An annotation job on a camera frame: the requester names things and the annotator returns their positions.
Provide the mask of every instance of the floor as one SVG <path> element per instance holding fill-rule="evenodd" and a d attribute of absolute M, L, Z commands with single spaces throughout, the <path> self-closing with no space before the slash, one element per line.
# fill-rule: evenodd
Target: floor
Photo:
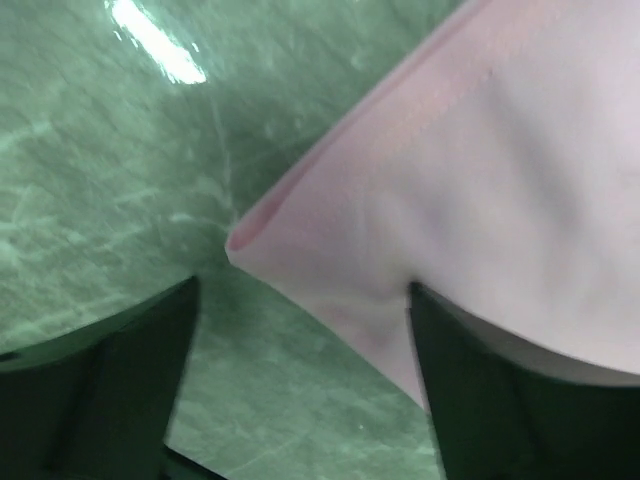
<path fill-rule="evenodd" d="M 223 242 L 460 2 L 4 0 L 0 351 L 197 273 L 173 448 L 231 480 L 440 478 L 422 411 Z"/>

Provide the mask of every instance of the pink skirt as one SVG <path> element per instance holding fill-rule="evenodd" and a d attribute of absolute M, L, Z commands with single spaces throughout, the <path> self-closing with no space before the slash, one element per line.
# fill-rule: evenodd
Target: pink skirt
<path fill-rule="evenodd" d="M 469 0 L 244 216 L 230 261 L 423 406 L 413 280 L 640 373 L 639 26 L 637 0 Z"/>

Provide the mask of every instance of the green marble floor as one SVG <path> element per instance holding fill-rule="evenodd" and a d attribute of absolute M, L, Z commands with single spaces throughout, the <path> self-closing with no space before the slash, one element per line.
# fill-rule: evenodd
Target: green marble floor
<path fill-rule="evenodd" d="M 458 3 L 1 2 L 0 350 L 197 273 L 172 447 L 232 480 L 440 478 L 424 414 L 223 242 Z"/>

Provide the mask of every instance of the marble surface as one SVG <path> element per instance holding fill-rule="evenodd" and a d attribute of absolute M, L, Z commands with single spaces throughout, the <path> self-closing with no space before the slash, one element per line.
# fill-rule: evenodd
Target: marble surface
<path fill-rule="evenodd" d="M 1 2 L 0 351 L 197 273 L 171 446 L 232 480 L 440 478 L 423 413 L 223 242 L 458 3 Z"/>

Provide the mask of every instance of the pink fabric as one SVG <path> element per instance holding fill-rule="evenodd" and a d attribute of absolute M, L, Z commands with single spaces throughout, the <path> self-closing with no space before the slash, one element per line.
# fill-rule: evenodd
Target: pink fabric
<path fill-rule="evenodd" d="M 420 280 L 640 373 L 640 2 L 470 0 L 240 221 L 230 261 L 423 404 Z"/>

